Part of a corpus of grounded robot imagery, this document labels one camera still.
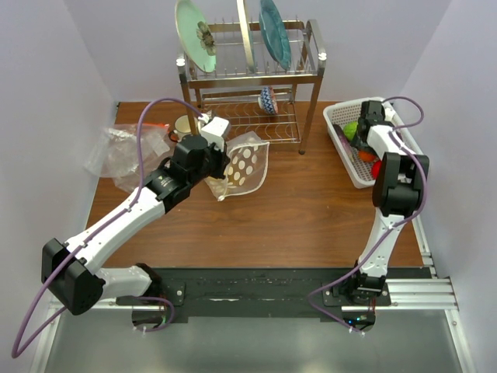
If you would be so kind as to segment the polka dot zip bag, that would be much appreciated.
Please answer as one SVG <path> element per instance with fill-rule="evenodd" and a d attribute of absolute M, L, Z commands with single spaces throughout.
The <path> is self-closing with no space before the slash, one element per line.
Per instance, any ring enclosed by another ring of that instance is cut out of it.
<path fill-rule="evenodd" d="M 257 191 L 264 183 L 269 163 L 269 142 L 254 131 L 239 135 L 227 142 L 229 166 L 244 170 L 246 181 L 242 186 L 228 187 L 225 180 L 207 178 L 206 184 L 217 201 L 227 197 L 246 195 Z"/>

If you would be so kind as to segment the orange tangerine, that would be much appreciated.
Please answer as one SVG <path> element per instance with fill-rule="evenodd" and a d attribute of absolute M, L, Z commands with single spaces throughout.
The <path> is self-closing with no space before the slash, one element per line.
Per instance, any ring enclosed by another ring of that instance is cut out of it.
<path fill-rule="evenodd" d="M 375 162 L 377 160 L 377 156 L 374 153 L 364 150 L 358 151 L 358 157 L 363 162 Z"/>

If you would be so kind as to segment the red apple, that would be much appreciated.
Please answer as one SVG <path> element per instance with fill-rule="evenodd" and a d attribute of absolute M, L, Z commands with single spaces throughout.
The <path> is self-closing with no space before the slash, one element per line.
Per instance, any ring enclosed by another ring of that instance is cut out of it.
<path fill-rule="evenodd" d="M 378 160 L 371 167 L 370 174 L 374 180 L 376 180 L 380 175 L 381 165 L 382 161 Z"/>

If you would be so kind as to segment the yellow round fruit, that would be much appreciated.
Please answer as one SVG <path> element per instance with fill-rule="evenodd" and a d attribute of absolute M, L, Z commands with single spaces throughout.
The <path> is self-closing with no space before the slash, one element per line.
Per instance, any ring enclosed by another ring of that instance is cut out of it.
<path fill-rule="evenodd" d="M 224 171 L 226 185 L 228 187 L 239 187 L 242 186 L 246 181 L 246 174 L 244 170 L 240 170 L 238 167 L 229 166 Z"/>

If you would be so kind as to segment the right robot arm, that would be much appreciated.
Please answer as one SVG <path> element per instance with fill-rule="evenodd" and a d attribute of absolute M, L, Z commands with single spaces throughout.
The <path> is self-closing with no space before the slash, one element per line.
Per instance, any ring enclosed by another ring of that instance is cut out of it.
<path fill-rule="evenodd" d="M 429 158 L 407 146 L 379 100 L 361 103 L 354 141 L 374 150 L 381 161 L 372 191 L 373 228 L 355 272 L 344 286 L 351 303 L 369 305 L 384 292 L 388 264 L 401 230 L 424 206 Z"/>

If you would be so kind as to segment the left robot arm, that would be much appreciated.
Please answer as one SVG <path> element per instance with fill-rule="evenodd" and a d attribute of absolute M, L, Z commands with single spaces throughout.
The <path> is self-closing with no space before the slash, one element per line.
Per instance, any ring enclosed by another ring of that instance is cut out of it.
<path fill-rule="evenodd" d="M 221 179 L 228 165 L 222 136 L 187 135 L 123 203 L 86 231 L 42 249 L 43 285 L 72 315 L 87 312 L 106 298 L 132 296 L 152 305 L 163 295 L 162 279 L 149 266 L 111 270 L 103 265 L 144 226 L 170 212 L 207 177 Z"/>

